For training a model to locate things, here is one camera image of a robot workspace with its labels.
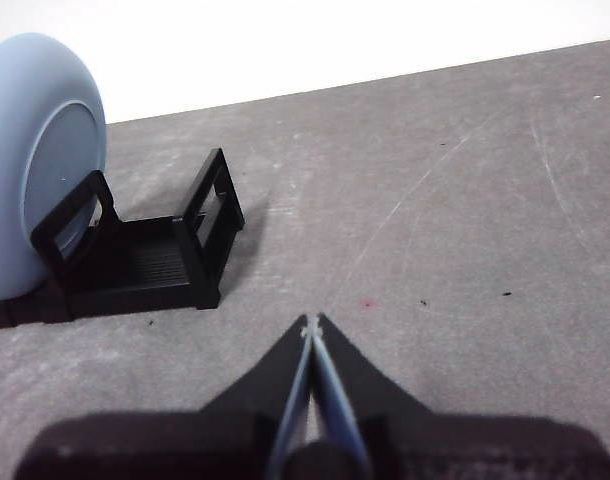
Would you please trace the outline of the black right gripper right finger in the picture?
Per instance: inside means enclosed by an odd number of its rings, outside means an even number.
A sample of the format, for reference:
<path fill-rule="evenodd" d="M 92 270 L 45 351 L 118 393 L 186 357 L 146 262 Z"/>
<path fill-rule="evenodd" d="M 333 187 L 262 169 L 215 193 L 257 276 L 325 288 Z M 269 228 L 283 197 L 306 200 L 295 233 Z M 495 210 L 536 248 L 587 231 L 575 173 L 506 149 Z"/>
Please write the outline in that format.
<path fill-rule="evenodd" d="M 375 478 L 610 479 L 610 453 L 590 430 L 543 417 L 433 411 L 326 315 L 318 327 Z"/>

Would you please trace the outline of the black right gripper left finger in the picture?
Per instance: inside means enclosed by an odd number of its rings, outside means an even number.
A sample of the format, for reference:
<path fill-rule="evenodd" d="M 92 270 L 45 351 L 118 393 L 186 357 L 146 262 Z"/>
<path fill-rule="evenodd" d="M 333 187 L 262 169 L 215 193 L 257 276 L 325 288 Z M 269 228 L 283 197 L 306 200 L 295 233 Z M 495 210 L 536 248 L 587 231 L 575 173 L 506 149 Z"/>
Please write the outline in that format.
<path fill-rule="evenodd" d="M 300 316 L 242 377 L 198 410 L 87 414 L 45 427 L 17 479 L 260 479 L 305 346 Z"/>

